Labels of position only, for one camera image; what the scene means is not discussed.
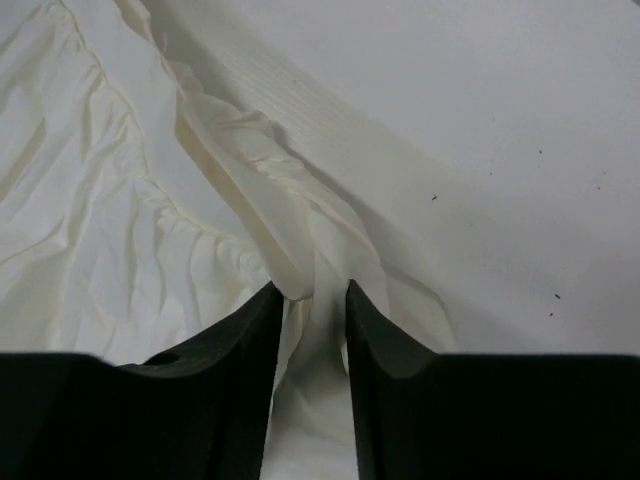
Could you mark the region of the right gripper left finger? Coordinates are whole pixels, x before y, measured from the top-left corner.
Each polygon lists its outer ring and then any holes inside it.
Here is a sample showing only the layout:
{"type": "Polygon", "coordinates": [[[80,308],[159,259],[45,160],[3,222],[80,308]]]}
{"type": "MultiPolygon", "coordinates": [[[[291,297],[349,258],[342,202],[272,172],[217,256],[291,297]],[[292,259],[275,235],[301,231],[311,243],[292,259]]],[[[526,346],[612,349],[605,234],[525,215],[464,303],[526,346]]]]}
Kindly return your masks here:
{"type": "Polygon", "coordinates": [[[142,364],[3,354],[2,477],[258,478],[282,316],[269,284],[142,364]]]}

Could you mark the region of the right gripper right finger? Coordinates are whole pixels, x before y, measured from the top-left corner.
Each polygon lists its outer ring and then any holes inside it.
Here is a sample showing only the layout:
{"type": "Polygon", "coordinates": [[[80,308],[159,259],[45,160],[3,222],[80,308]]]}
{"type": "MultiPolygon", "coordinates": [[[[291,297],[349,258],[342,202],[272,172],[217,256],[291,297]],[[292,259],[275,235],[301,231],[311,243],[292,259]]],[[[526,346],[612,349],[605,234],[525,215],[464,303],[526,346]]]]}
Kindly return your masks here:
{"type": "Polygon", "coordinates": [[[346,294],[363,479],[635,479],[632,355],[438,354],[346,294]]]}

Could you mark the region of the white skirt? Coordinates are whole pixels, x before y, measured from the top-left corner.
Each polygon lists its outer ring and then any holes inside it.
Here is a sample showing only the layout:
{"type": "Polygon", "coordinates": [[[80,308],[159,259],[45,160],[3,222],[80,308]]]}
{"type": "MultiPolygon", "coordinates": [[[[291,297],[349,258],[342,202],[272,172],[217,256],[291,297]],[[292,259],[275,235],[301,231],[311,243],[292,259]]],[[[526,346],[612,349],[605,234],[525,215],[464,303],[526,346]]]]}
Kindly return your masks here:
{"type": "Polygon", "coordinates": [[[432,351],[440,304],[271,122],[168,60],[139,1],[42,1],[1,47],[1,357],[142,364],[283,298],[260,475],[360,478],[346,339],[356,282],[432,351]]]}

